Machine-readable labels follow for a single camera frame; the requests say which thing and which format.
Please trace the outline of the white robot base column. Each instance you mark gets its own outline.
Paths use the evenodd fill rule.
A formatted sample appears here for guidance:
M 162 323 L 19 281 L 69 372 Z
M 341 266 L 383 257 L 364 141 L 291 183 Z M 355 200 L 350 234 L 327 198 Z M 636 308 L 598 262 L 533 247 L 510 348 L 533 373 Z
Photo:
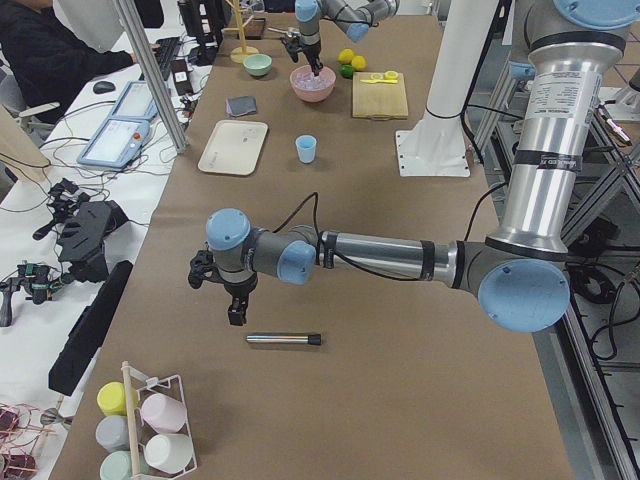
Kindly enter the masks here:
M 498 12 L 497 0 L 450 3 L 425 113 L 413 129 L 396 132 L 401 176 L 470 175 L 462 127 L 463 110 Z

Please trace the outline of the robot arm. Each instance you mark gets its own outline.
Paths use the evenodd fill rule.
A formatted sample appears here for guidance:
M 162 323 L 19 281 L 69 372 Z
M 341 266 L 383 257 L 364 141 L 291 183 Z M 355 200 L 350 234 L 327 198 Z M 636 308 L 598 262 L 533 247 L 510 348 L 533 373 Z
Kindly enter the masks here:
M 299 40 L 297 52 L 302 52 L 318 76 L 324 65 L 321 62 L 320 21 L 333 22 L 352 42 L 359 42 L 377 23 L 396 15 L 399 1 L 376 0 L 353 8 L 346 1 L 301 0 L 294 2 L 298 22 Z
M 314 74 L 320 60 L 320 20 L 359 41 L 394 16 L 400 1 L 296 1 L 298 34 L 283 43 L 297 62 L 303 53 Z M 450 144 L 484 52 L 499 1 L 451 1 L 425 112 L 396 141 L 409 173 L 462 174 L 463 153 Z M 535 74 L 508 180 L 499 226 L 484 242 L 446 245 L 421 240 L 319 231 L 300 225 L 285 233 L 251 226 L 246 214 L 226 208 L 206 223 L 207 242 L 190 261 L 189 284 L 220 283 L 231 295 L 231 325 L 246 323 L 258 273 L 304 285 L 312 267 L 349 265 L 396 281 L 439 281 L 473 294 L 503 328 L 536 332 L 556 323 L 570 303 L 569 282 L 558 267 L 567 247 L 561 230 L 581 171 L 593 109 L 604 73 L 623 56 L 639 1 L 514 1 L 511 63 Z

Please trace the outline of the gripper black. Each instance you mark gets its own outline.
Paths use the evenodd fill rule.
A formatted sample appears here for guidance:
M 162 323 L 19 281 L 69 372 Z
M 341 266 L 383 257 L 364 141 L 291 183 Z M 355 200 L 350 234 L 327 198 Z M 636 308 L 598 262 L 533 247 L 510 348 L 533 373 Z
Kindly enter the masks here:
M 301 48 L 302 48 L 302 51 L 303 51 L 306 59 L 308 61 L 311 61 L 309 63 L 309 66 L 311 68 L 312 73 L 315 76 L 319 76 L 320 72 L 324 68 L 324 65 L 322 64 L 322 62 L 320 60 L 321 43 L 320 42 L 316 42 L 316 43 L 313 43 L 313 44 L 310 44 L 310 45 L 302 44 Z
M 231 304 L 227 315 L 232 326 L 242 326 L 247 322 L 247 310 L 250 294 L 256 289 L 257 280 L 246 280 L 239 283 L 225 283 L 224 289 L 231 296 Z

